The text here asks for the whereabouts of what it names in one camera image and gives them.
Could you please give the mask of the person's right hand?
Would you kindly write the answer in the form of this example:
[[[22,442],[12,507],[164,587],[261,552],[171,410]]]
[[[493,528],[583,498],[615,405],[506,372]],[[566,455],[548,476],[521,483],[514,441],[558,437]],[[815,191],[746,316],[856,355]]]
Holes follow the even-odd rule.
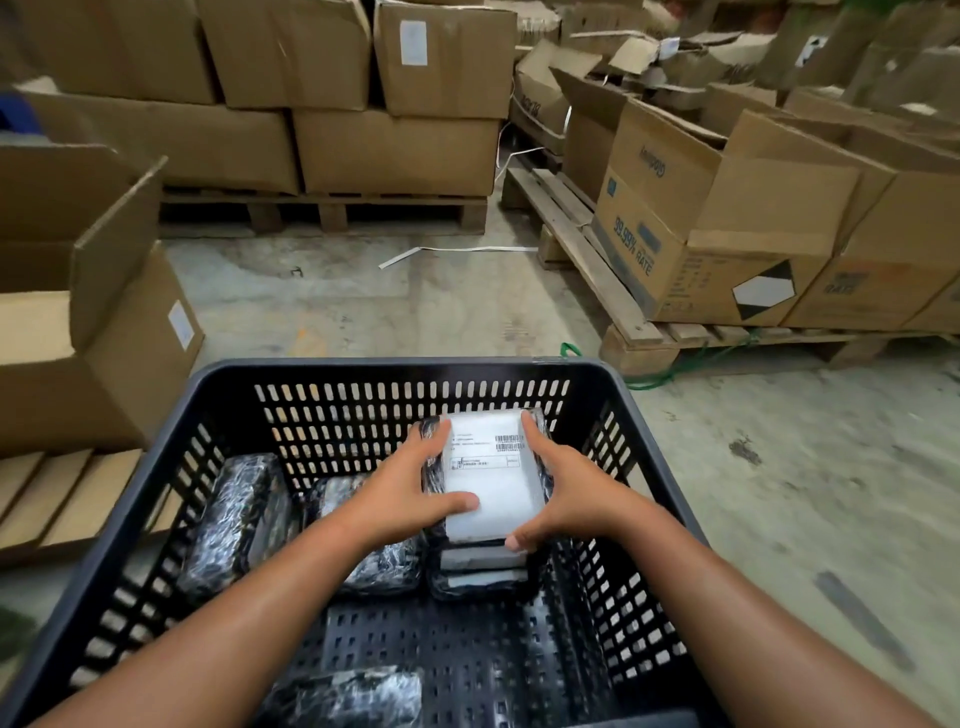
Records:
[[[602,537],[626,544],[642,516],[653,513],[654,502],[614,480],[578,450],[548,438],[530,412],[521,412],[521,423],[530,450],[554,485],[535,516],[554,517],[558,525],[555,536],[586,540]]]

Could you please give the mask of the person's left hand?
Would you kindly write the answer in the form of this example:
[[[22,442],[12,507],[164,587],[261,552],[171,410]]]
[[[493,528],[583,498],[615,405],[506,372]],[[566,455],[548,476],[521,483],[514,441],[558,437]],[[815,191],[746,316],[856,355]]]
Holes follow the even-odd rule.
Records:
[[[384,460],[363,486],[332,512],[334,524],[367,552],[401,542],[429,528],[429,495],[423,469],[439,456],[449,439],[451,421],[443,418],[429,437],[418,425]]]

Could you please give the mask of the white-labelled parcel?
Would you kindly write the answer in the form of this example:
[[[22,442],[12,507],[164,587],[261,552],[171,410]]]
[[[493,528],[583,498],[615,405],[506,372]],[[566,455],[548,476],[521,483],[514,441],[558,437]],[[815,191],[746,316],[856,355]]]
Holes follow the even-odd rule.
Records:
[[[443,421],[450,422],[450,431],[440,454],[423,466],[423,490],[470,493],[479,505],[444,517],[430,527],[429,536],[452,548],[502,543],[543,510],[553,488],[543,460],[527,441],[522,409],[425,418],[418,425],[421,438],[430,439]]]

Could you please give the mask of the person's left forearm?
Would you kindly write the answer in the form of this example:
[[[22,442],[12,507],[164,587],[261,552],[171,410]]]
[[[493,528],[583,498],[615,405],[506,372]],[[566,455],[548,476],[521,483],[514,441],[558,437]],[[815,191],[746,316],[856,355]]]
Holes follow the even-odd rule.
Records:
[[[343,514],[281,552],[30,728],[238,728],[363,554]]]

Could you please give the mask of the person's right forearm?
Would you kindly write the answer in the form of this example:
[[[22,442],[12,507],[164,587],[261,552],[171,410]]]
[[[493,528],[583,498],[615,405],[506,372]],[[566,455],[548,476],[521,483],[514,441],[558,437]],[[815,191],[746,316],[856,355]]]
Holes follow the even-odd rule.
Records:
[[[942,728],[664,508],[634,493],[614,514],[615,539],[736,728]]]

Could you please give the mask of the black plastic crate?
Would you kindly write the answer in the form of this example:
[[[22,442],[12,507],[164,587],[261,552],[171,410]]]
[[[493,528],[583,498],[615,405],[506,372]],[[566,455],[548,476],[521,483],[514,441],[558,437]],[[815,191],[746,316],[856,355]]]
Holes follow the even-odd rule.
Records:
[[[21,728],[185,619],[178,590],[226,458],[276,455],[301,493],[373,470],[430,416],[539,408],[551,437],[644,480],[706,537],[621,376],[575,358],[233,359],[194,375],[0,704]],[[423,728],[732,728],[654,590],[608,540],[558,540],[521,600],[337,599],[280,679],[419,673]]]

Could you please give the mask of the wooden pallet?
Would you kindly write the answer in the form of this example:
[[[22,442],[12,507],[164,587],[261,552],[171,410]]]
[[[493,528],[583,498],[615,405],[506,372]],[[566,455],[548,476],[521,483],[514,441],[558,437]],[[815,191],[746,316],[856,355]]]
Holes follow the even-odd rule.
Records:
[[[500,207],[526,213],[538,228],[537,258],[543,268],[579,273],[609,319],[598,357],[638,389],[687,378],[907,361],[960,366],[960,336],[949,334],[648,321],[595,242],[592,209],[572,185],[548,169],[518,162],[503,173]]]
[[[0,574],[82,558],[142,457],[141,449],[0,457]]]
[[[174,238],[481,236],[489,198],[165,188],[161,233]]]

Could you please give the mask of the open box with diamond label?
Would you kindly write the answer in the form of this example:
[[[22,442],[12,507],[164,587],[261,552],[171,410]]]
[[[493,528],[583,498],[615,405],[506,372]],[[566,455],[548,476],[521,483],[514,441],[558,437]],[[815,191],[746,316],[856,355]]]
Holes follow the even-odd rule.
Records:
[[[861,174],[767,114],[719,139],[630,101],[591,228],[649,321],[776,327],[832,258]]]

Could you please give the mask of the closed cardboard box white label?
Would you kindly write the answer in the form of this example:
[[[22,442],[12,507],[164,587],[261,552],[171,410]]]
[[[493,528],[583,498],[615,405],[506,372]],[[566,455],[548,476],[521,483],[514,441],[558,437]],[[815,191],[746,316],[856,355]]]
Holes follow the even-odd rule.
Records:
[[[376,0],[373,48],[387,112],[506,119],[517,41],[510,8]]]

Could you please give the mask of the large open cardboard box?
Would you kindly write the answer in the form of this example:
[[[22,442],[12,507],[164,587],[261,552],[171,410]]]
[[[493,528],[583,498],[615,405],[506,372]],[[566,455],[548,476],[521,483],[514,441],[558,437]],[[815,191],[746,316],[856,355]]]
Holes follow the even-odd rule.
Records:
[[[784,326],[906,331],[960,274],[960,154],[889,128],[755,112],[726,151],[858,174],[831,257]]]

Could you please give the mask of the pile of cardboard boxes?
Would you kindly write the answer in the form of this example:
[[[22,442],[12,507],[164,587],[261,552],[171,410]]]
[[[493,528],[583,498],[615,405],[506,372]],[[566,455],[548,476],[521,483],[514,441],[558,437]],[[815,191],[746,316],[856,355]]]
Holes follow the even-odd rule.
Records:
[[[748,0],[773,16],[678,15],[657,0],[562,7],[585,78],[725,137],[746,111],[863,123],[960,148],[960,0]]]

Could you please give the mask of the blue object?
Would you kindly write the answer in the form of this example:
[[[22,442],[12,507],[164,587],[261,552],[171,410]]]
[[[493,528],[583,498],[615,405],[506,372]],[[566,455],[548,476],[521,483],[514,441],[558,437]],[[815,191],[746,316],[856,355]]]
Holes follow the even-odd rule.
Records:
[[[44,136],[30,104],[15,91],[0,91],[0,133]]]

